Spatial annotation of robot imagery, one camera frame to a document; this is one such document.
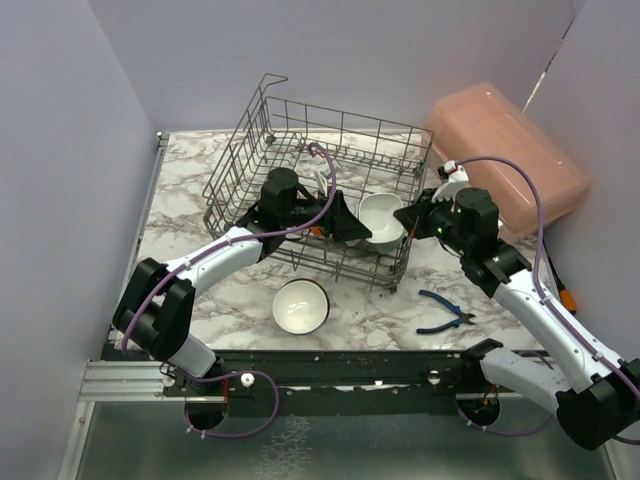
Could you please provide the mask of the lime green square bowl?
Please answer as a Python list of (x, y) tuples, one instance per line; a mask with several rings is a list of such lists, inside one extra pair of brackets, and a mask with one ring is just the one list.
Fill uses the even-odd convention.
[(393, 193), (374, 193), (361, 200), (358, 219), (371, 231), (370, 243), (382, 245), (403, 237), (404, 227), (394, 217), (394, 212), (402, 206), (400, 197)]

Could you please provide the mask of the grey wire dish rack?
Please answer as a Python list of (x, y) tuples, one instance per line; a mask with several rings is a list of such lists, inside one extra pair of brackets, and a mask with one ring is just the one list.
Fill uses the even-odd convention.
[[(271, 170), (292, 169), (301, 185), (297, 196), (325, 199), (330, 173), (321, 156), (311, 156), (316, 142), (334, 160), (337, 184), (346, 206), (356, 213), (374, 193), (393, 193), (404, 205), (425, 187), (431, 131), (367, 115), (277, 98), (272, 86), (286, 77), (265, 74), (206, 183), (204, 224), (221, 236), (256, 204)], [(287, 237), (272, 258), (396, 292), (409, 260), (411, 239), (384, 252), (369, 241), (339, 242), (316, 227)]]

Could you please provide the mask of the mint green ceramic bowl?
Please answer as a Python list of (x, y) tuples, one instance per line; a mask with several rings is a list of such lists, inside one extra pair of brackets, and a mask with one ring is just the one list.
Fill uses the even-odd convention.
[(399, 249), (405, 243), (406, 236), (399, 237), (395, 240), (382, 243), (373, 243), (373, 248), (382, 255), (391, 254), (394, 250)]

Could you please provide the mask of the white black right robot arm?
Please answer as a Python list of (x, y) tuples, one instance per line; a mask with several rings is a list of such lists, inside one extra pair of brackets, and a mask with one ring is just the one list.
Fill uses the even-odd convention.
[(595, 450), (639, 420), (639, 362), (598, 341), (540, 283), (531, 264), (499, 237), (490, 194), (465, 188), (438, 200), (432, 189), (394, 213), (417, 239), (434, 237), (460, 256), (465, 276), (513, 314), (554, 360), (551, 371), (498, 342), (481, 342), (459, 367), (461, 383), (497, 384), (555, 415), (577, 445)]

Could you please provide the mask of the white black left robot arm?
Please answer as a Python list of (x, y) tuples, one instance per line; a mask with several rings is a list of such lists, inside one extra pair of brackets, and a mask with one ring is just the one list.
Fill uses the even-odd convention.
[(272, 169), (259, 199), (209, 245), (177, 260), (141, 261), (115, 310), (112, 323), (125, 343), (186, 372), (186, 382), (206, 395), (220, 385), (216, 354), (190, 333), (195, 300), (219, 281), (256, 264), (287, 236), (311, 227), (337, 241), (369, 239), (371, 231), (346, 204), (342, 191), (316, 198), (289, 168)]

